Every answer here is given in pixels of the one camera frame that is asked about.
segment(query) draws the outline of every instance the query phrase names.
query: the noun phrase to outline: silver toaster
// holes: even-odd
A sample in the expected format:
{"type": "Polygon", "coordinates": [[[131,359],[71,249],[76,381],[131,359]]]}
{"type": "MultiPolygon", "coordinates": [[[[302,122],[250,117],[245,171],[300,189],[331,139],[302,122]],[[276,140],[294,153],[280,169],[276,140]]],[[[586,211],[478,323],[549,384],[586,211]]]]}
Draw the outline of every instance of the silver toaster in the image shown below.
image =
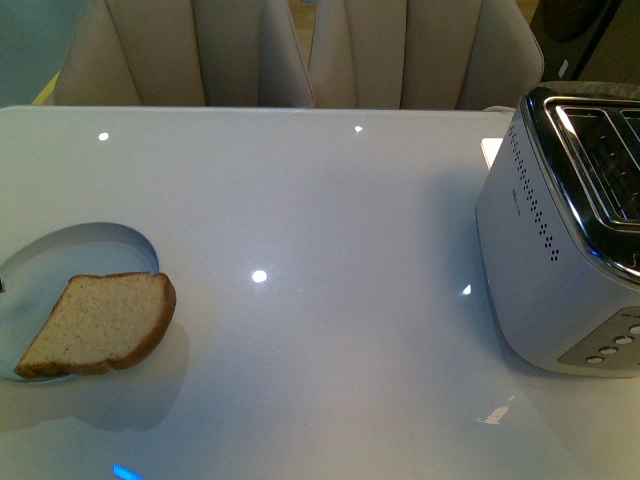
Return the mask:
{"type": "Polygon", "coordinates": [[[476,203],[504,337],[538,367],[640,375],[640,87],[543,83],[476,203]]]}

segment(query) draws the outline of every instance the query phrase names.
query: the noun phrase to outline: white table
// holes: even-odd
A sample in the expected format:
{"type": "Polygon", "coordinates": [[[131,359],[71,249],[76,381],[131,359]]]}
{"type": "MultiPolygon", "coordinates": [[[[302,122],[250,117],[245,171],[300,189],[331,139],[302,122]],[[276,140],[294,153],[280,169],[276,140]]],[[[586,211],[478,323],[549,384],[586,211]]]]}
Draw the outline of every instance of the white table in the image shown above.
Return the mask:
{"type": "Polygon", "coordinates": [[[131,370],[2,381],[0,478],[638,478],[640,380],[539,370],[493,320],[474,202],[509,121],[1,110],[0,264],[120,223],[178,306],[131,370]]]}

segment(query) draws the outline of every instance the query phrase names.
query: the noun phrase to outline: white chair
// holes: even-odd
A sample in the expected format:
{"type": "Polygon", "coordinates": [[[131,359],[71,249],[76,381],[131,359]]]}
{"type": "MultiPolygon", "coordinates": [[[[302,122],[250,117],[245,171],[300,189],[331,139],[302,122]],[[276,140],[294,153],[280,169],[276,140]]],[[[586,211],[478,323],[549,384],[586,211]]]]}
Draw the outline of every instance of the white chair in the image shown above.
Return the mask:
{"type": "Polygon", "coordinates": [[[515,107],[543,71],[513,0],[318,0],[310,60],[325,108],[515,107]]]}
{"type": "Polygon", "coordinates": [[[87,0],[56,105],[312,107],[286,0],[87,0]]]}

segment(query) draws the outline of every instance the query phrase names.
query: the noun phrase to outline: glass plate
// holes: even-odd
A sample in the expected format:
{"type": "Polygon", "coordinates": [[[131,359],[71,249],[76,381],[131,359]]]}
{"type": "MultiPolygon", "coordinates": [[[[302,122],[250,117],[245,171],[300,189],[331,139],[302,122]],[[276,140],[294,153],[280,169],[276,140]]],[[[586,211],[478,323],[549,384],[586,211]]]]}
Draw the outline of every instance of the glass plate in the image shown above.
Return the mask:
{"type": "Polygon", "coordinates": [[[27,381],[13,371],[74,275],[158,273],[151,243],[114,223],[58,230],[27,245],[0,265],[0,378],[27,381]]]}

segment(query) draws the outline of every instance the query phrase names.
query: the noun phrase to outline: whole wheat bread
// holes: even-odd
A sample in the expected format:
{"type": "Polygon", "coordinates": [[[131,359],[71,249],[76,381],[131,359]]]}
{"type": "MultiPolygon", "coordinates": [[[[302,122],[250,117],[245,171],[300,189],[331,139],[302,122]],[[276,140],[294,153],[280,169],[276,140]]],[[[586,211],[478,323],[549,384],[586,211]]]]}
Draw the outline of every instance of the whole wheat bread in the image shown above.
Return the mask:
{"type": "Polygon", "coordinates": [[[15,372],[32,379],[132,367],[160,343],[175,305],[163,273],[72,277],[15,372]]]}

